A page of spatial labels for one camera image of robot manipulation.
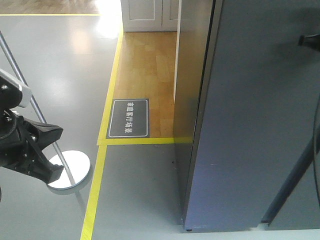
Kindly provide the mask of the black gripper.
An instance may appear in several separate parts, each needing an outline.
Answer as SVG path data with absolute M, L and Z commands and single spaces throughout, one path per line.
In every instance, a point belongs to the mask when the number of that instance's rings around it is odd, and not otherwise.
M 58 125 L 36 122 L 8 108 L 3 109 L 0 115 L 0 166 L 47 185 L 57 181 L 64 166 L 52 164 L 41 151 L 58 141 L 63 130 Z

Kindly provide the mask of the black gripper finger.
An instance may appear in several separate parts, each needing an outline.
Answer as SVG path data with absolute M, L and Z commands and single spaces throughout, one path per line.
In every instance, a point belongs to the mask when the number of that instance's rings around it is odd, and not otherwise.
M 301 35 L 298 40 L 298 46 L 307 47 L 317 52 L 320 51 L 320 35 Z

